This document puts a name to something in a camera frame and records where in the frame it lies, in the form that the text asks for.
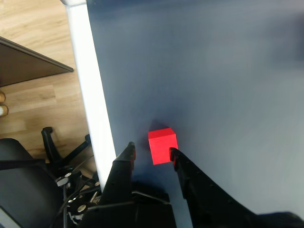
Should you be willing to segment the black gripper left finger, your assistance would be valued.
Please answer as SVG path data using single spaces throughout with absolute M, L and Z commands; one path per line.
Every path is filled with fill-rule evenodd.
M 132 193 L 132 172 L 136 159 L 135 144 L 129 142 L 112 163 L 99 205 L 112 205 L 129 202 Z

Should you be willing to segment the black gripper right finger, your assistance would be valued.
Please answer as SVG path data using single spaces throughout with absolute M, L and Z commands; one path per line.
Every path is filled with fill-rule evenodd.
M 262 228 L 256 214 L 234 200 L 176 148 L 170 157 L 194 228 Z

